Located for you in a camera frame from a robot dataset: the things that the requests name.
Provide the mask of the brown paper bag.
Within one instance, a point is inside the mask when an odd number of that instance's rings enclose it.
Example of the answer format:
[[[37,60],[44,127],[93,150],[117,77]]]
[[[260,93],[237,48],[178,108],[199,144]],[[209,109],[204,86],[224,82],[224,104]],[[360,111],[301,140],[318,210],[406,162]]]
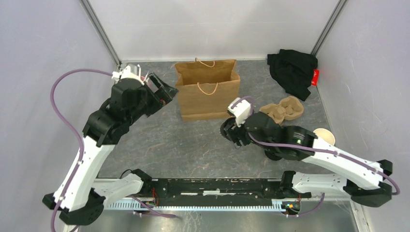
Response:
[[[239,96],[236,59],[175,64],[178,105],[184,122],[229,118],[228,106]]]

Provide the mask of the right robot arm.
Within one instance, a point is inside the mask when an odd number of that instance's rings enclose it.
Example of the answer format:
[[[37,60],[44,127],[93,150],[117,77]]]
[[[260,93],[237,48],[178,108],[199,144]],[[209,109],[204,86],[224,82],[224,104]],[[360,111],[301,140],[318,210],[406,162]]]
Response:
[[[349,196],[355,203],[380,207],[400,193],[390,177],[393,171],[390,161],[361,159],[300,126],[281,126],[265,113],[254,113],[243,122],[231,117],[222,123],[220,133],[236,146],[261,147],[271,160],[301,161],[329,171],[329,174],[284,172],[279,191],[285,197],[318,192]]]

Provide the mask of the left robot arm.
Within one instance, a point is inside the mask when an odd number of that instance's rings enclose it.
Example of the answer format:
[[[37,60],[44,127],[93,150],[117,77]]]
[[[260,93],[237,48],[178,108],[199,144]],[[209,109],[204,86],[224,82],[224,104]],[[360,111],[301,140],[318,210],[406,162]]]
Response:
[[[81,133],[76,132],[79,150],[63,183],[44,195],[43,203],[53,216],[67,225],[93,223],[109,205],[134,194],[148,196],[152,179],[143,171],[131,171],[105,187],[93,187],[104,161],[142,116],[151,116],[170,103],[178,90],[154,73],[145,77],[126,72],[110,74],[115,81],[111,96],[93,112]]]

